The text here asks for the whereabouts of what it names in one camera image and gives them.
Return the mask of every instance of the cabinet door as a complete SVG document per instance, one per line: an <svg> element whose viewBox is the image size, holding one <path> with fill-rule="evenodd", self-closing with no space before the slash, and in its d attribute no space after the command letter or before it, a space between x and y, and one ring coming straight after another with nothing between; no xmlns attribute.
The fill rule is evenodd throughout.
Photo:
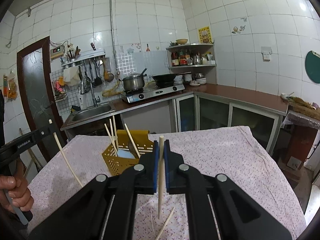
<svg viewBox="0 0 320 240"><path fill-rule="evenodd" d="M227 127L229 104L206 98L199 100L199 130Z"/></svg>
<svg viewBox="0 0 320 240"><path fill-rule="evenodd" d="M253 137L268 152L279 117L264 111L231 104L231 126L249 126Z"/></svg>
<svg viewBox="0 0 320 240"><path fill-rule="evenodd" d="M195 130L195 101L193 95L177 99L177 119L179 132Z"/></svg>

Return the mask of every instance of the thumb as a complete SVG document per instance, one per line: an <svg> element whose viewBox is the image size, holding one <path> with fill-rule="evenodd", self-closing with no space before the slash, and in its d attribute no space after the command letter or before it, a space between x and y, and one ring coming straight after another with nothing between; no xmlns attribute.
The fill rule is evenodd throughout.
<svg viewBox="0 0 320 240"><path fill-rule="evenodd" d="M0 176L0 189L13 189L16 186L14 177Z"/></svg>

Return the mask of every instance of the yellow plastic basket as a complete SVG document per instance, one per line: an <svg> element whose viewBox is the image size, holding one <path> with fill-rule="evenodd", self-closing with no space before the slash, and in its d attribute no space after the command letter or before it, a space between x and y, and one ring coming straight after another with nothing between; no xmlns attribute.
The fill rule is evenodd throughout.
<svg viewBox="0 0 320 240"><path fill-rule="evenodd" d="M153 151L153 142L149 140L147 130L130 130L133 141L135 142L140 155L151 153ZM130 141L126 130L117 130L119 149L129 151L128 143ZM136 153L132 153L135 159L121 158L115 156L113 145L102 153L102 157L108 166L112 176L120 175L126 168L139 163Z"/></svg>

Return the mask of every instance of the brown door frame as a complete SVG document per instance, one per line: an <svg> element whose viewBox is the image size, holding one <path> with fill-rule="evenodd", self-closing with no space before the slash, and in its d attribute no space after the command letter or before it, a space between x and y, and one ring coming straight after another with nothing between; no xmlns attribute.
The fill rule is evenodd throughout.
<svg viewBox="0 0 320 240"><path fill-rule="evenodd" d="M28 125L30 127L31 131L36 130L36 124L33 120L30 108L29 108L29 103L28 103L28 98L27 98L27 93L26 93L26 88L24 84L24 76L23 76L23 69L22 69L22 59L26 55L29 55L30 53L34 52L37 49L42 49L42 61L43 61L43 72L44 72L44 82L49 98L49 102L53 102L53 104L50 105L50 108L53 113L54 121L57 124L57 127L60 129L61 126L63 125L63 121L59 115L57 106L55 104L54 100L54 95L52 91L52 86L51 86L51 80L50 80L50 73L51 73L51 67L50 67L50 36L36 41L35 43L27 46L26 48L20 50L17 53L17 69L18 69L18 84L19 84L19 90L20 90L20 96L21 96L21 101L22 101L22 106L24 113L26 115L26 119L28 122ZM64 143L67 142L67 136L64 131L60 131L61 136L64 140ZM44 146L44 143L42 141L37 143L43 157L47 162L51 160L50 155Z"/></svg>

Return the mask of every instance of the yellow poster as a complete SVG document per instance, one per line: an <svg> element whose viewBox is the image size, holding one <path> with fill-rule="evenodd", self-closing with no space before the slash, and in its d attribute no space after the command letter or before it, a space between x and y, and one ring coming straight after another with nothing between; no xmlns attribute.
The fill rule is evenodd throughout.
<svg viewBox="0 0 320 240"><path fill-rule="evenodd" d="M198 29L200 43L212 43L209 26Z"/></svg>

